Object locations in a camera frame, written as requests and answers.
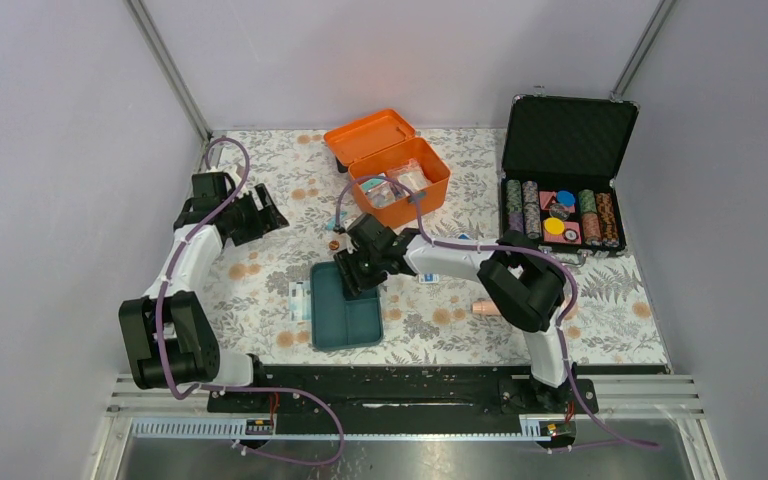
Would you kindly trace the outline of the blue white wipe packet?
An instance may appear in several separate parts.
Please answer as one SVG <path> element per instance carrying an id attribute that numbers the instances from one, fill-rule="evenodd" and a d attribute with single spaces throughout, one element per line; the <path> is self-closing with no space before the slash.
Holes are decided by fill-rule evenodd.
<path id="1" fill-rule="evenodd" d="M 417 276 L 417 280 L 420 284 L 437 284 L 440 282 L 440 276 L 438 274 L 422 274 Z"/>

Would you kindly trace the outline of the clear bag with small items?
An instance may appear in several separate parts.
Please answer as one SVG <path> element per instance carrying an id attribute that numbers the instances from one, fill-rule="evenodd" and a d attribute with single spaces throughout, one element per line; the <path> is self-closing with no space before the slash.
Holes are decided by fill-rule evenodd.
<path id="1" fill-rule="evenodd" d="M 382 178 L 372 178 L 360 184 L 360 188 L 373 208 L 382 209 L 399 199 L 398 191 Z"/>

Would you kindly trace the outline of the teal divided tray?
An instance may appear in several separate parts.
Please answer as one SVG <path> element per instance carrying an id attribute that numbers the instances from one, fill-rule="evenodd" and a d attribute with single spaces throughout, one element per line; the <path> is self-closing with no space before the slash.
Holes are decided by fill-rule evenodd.
<path id="1" fill-rule="evenodd" d="M 355 298 L 344 295 L 335 262 L 311 268 L 313 347 L 336 351 L 377 345 L 384 336 L 380 295 L 376 289 Z"/>

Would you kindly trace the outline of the gloves packet clear bag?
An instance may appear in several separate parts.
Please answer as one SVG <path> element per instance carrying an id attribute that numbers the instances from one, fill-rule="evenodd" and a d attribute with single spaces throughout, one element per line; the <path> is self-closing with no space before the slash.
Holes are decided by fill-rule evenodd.
<path id="1" fill-rule="evenodd" d="M 391 170 L 388 175 L 414 193 L 418 193 L 432 184 L 419 161 L 415 158 L 411 158 L 405 165 Z"/>

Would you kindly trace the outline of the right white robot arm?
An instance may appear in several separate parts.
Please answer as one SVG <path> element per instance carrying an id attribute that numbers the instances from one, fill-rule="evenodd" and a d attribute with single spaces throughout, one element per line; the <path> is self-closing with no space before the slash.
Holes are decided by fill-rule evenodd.
<path id="1" fill-rule="evenodd" d="M 557 412 L 572 400 L 557 322 L 565 295 L 577 289 L 569 270 L 523 233 L 509 230 L 493 243 L 433 238 L 421 226 L 396 232 L 370 214 L 348 226 L 337 221 L 334 230 L 349 240 L 348 248 L 334 256 L 346 295 L 358 296 L 395 275 L 476 282 L 502 318 L 524 335 L 537 405 Z"/>

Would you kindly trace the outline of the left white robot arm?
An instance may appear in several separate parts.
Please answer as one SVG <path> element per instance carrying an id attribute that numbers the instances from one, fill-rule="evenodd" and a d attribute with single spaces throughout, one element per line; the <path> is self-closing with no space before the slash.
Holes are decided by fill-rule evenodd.
<path id="1" fill-rule="evenodd" d="M 220 347 L 201 300 L 226 244 L 258 240 L 288 222 L 264 184 L 240 193 L 231 175 L 214 172 L 193 175 L 192 187 L 161 273 L 141 297 L 119 308 L 132 378 L 140 389 L 232 387 L 232 398 L 256 411 L 269 401 L 271 387 L 255 374 L 252 355 Z"/>

